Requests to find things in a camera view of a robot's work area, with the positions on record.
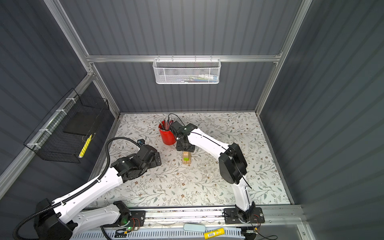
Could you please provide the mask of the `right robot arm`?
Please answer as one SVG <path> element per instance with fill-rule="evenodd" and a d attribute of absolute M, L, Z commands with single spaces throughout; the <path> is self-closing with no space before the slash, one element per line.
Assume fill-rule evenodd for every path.
<path fill-rule="evenodd" d="M 205 134 L 197 126 L 186 126 L 173 122 L 170 130 L 177 140 L 178 151 L 190 151 L 198 147 L 213 156 L 219 163 L 221 177 L 232 186 L 235 195 L 235 209 L 241 223 L 265 222 L 262 214 L 256 214 L 256 204 L 251 198 L 252 188 L 247 181 L 247 161 L 240 146 L 226 144 Z"/>

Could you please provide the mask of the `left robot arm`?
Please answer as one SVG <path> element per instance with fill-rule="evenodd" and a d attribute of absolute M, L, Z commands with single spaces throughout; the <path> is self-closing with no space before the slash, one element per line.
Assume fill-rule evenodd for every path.
<path fill-rule="evenodd" d="M 131 212 L 122 201 L 90 211 L 86 211 L 85 207 L 106 192 L 139 178 L 148 169 L 159 167 L 161 164 L 159 152 L 152 146 L 142 145 L 136 154 L 113 162 L 105 175 L 95 178 L 95 185 L 86 183 L 52 202 L 41 201 L 36 208 L 38 211 L 56 203 L 59 206 L 35 217 L 34 228 L 39 239 L 69 240 L 76 234 L 104 225 L 131 227 Z"/>

